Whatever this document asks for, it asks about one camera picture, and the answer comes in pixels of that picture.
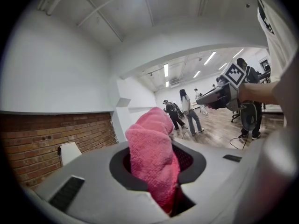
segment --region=brick wall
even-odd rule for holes
[[[1,143],[17,180],[35,188],[60,168],[57,148],[75,142],[81,152],[116,143],[109,113],[0,115]]]

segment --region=white wall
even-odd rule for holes
[[[0,110],[111,111],[109,77],[108,55],[97,43],[44,12],[29,11],[3,61]]]
[[[113,72],[126,78],[153,65],[204,50],[267,46],[256,18],[244,24],[182,18],[135,32],[110,55]]]
[[[213,87],[212,85],[217,85],[216,78],[218,75],[213,75],[211,77],[205,79],[198,79],[194,82],[181,84],[174,88],[166,88],[160,91],[155,92],[157,106],[164,109],[165,105],[163,105],[163,101],[167,99],[169,102],[176,103],[180,108],[182,108],[181,99],[179,95],[179,91],[181,89],[185,89],[187,95],[190,97],[191,104],[196,102],[195,100],[195,92],[194,89],[198,89],[199,93],[205,94]]]
[[[134,124],[140,116],[157,106],[156,97],[154,92],[145,87],[135,77],[129,77],[125,81],[131,98],[128,108]]]
[[[247,65],[253,67],[256,71],[260,72],[261,74],[263,74],[265,71],[260,63],[266,59],[268,59],[269,61],[269,55],[267,53],[267,50],[261,48],[250,48],[236,58],[239,57],[243,58],[246,61]]]

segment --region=white ceiling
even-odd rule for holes
[[[135,31],[169,18],[189,16],[218,23],[223,19],[234,22],[256,17],[257,8],[256,0],[42,0],[41,4],[44,6],[40,10],[72,25],[78,25],[95,7],[104,5],[80,29],[107,50]]]
[[[219,68],[230,61],[235,62],[237,58],[242,57],[242,54],[250,48],[244,50],[233,58],[242,48],[224,48],[210,51],[203,51],[188,56],[183,56],[178,59],[167,62],[169,64],[169,76],[165,77],[164,64],[159,64],[150,69],[137,74],[138,80],[141,81],[152,91],[158,91],[165,88],[165,82],[169,81],[170,86],[174,83],[186,83],[197,79],[204,79],[213,74],[220,73],[224,67]],[[216,52],[212,59],[204,65],[209,56]]]

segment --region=black slot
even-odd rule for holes
[[[230,154],[223,156],[223,158],[234,161],[234,162],[240,162],[242,159],[242,157],[238,157],[238,156],[234,156],[234,155],[230,155]]]
[[[49,203],[65,212],[84,183],[84,179],[71,177],[63,187],[50,199]]]

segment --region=woman with long black hair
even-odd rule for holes
[[[196,134],[192,118],[196,122],[198,132],[200,133],[200,132],[204,131],[204,129],[200,125],[199,117],[197,116],[195,111],[193,109],[191,109],[190,98],[189,98],[189,96],[187,96],[186,91],[184,89],[182,89],[182,90],[179,91],[179,94],[181,96],[181,102],[182,102],[183,110],[185,112],[185,115],[188,118],[188,123],[189,123],[189,127],[190,127],[190,131],[191,131],[192,136],[194,136]]]

